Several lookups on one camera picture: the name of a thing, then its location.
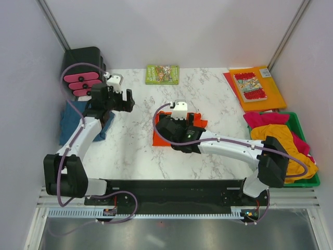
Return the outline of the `orange t shirt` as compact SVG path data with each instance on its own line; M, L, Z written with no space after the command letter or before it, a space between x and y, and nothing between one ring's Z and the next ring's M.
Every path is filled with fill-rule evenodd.
M202 119L201 113L199 113L199 112L194 112L194 113L195 113L194 126L206 128L208 121ZM159 122L160 119L162 119L164 117L168 117L170 115L171 115L171 112L159 111L154 119L154 124L157 125L157 123ZM153 146L167 146L167 147L171 146L170 143L164 141L160 136L158 136L155 131L153 131L152 145Z

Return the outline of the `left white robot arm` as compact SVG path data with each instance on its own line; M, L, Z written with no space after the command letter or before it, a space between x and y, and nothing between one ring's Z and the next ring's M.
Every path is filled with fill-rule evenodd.
M112 203L114 192L103 179L89 178L82 164L88 148L110 119L112 111L130 113L135 102L132 90L117 91L116 84L94 85L91 98L81 112L80 122L65 145L43 161L46 192L49 195L82 198L94 196L103 205Z

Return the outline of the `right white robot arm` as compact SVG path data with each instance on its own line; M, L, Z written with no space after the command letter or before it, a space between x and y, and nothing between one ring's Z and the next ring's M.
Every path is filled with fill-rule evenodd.
M264 190L282 188L285 184L289 159L275 137L267 136L263 140L235 139L166 114L158 115L156 132L176 151L220 155L255 167L238 192L239 201L244 205L252 204Z

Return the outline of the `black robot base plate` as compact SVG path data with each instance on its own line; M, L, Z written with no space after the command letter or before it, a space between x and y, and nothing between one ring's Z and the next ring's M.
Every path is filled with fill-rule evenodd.
M138 215L229 214L232 207L264 207L267 192L251 198L241 180L108 180L110 198L86 198L85 205L116 205L118 213Z

